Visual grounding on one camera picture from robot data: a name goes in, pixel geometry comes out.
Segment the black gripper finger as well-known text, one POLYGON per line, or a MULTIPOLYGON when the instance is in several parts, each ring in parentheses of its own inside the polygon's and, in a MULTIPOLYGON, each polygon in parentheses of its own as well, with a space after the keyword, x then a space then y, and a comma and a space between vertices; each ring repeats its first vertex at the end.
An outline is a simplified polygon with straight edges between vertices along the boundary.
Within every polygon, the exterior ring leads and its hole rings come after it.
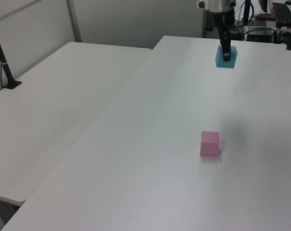
POLYGON ((228 62, 231 60, 231 39, 229 28, 218 28, 218 32, 222 47, 223 61, 228 62))

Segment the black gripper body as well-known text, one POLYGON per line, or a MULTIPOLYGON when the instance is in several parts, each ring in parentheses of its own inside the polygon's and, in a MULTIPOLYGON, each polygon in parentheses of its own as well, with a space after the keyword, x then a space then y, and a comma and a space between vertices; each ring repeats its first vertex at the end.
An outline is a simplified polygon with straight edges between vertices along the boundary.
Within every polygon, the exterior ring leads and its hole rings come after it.
POLYGON ((216 28, 228 28, 235 22, 235 10, 211 12, 212 25, 216 28))

